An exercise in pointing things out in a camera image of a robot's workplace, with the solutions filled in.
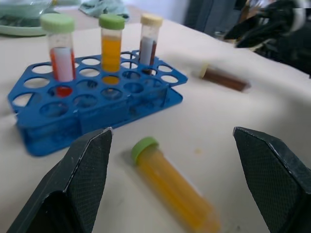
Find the cloth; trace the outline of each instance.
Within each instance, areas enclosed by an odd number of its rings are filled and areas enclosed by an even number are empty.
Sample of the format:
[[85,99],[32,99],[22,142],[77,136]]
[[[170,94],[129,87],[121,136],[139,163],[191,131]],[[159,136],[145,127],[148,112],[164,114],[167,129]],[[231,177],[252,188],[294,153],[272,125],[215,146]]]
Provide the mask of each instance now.
[[101,14],[116,14],[122,16],[126,21],[130,14],[122,0],[89,0],[80,6],[80,11],[92,16],[99,17]]

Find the test tube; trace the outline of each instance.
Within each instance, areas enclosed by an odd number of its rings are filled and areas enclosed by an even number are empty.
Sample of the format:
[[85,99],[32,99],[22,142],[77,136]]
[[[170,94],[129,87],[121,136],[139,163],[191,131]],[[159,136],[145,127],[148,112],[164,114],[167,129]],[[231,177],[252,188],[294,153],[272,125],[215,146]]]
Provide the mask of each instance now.
[[208,203],[158,149],[152,137],[139,141],[132,149],[137,170],[170,207],[186,228],[194,233],[217,233],[218,216]]
[[[47,32],[53,75],[59,82],[75,79],[75,62],[72,44],[74,20],[64,14],[44,14],[41,27]],[[70,95],[72,89],[65,86],[56,88],[60,97]]]
[[125,20],[114,14],[102,14],[99,25],[102,28],[102,69],[118,72],[121,60],[121,39]]
[[142,14],[141,36],[139,49],[139,62],[141,64],[152,66],[155,61],[156,45],[159,35],[159,29],[162,26],[163,19],[151,14]]

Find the tube with yellow cap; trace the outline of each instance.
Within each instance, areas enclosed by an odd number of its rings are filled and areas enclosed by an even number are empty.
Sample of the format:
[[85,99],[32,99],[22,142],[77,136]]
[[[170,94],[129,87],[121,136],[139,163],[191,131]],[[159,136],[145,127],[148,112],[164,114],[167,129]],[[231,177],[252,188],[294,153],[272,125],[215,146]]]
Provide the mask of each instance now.
[[132,158],[145,180],[193,233],[217,233],[220,222],[213,206],[178,172],[152,137],[139,141]]
[[139,49],[139,62],[141,64],[147,66],[154,64],[157,39],[162,21],[161,17],[152,14],[142,14],[141,16],[142,27]]

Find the blue test tube rack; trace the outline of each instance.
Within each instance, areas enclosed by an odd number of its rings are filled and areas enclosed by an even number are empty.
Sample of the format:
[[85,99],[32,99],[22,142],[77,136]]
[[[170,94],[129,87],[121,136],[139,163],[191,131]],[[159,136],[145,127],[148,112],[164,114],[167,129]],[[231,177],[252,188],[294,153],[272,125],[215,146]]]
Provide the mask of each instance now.
[[[96,59],[98,64],[86,65],[86,59]],[[67,83],[55,80],[52,72],[34,73],[35,67],[50,66],[50,62],[26,68],[8,100],[30,154],[50,154],[68,147],[88,132],[122,126],[176,105],[183,99],[172,87],[186,83],[187,77],[157,57],[153,66],[145,66],[138,62],[138,50],[122,52],[121,68],[117,73],[103,71],[100,60],[101,55],[75,58],[76,79]],[[97,72],[96,76],[85,76],[90,69]],[[118,78],[118,83],[103,82],[107,76]],[[25,85],[38,78],[45,79],[48,84],[39,88]],[[71,88],[72,93],[59,97],[56,88],[60,86]],[[19,106],[16,99],[24,95],[29,100]]]

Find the red liquid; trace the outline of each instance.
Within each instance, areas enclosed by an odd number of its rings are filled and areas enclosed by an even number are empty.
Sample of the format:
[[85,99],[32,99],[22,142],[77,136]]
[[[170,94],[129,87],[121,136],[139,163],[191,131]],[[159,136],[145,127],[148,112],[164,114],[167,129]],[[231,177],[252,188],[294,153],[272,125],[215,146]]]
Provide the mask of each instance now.
[[[140,48],[139,48],[139,60],[140,60],[140,51],[141,51],[141,41],[140,41]],[[151,66],[155,62],[155,55],[156,55],[156,42],[154,41],[153,44],[152,44],[151,58],[150,58],[150,64],[149,64]],[[143,69],[142,72],[144,72],[145,74],[151,75],[152,70],[150,70],[150,69]]]
[[[53,68],[53,75],[54,75],[54,78],[56,80],[59,81],[59,78],[58,78],[58,69],[57,69],[57,62],[56,62],[56,59],[55,59],[55,54],[54,54],[54,51],[53,49],[50,50],[50,57],[51,57],[51,63],[52,63],[52,68]],[[74,65],[74,54],[73,54],[73,51],[71,50],[71,65],[72,65],[72,75],[73,75],[73,79],[75,79],[75,65]],[[56,88],[56,94],[59,96],[59,97],[66,97],[68,95],[70,95],[72,93],[72,89],[69,88],[69,87],[65,87],[65,86],[60,86],[60,87],[57,87]]]

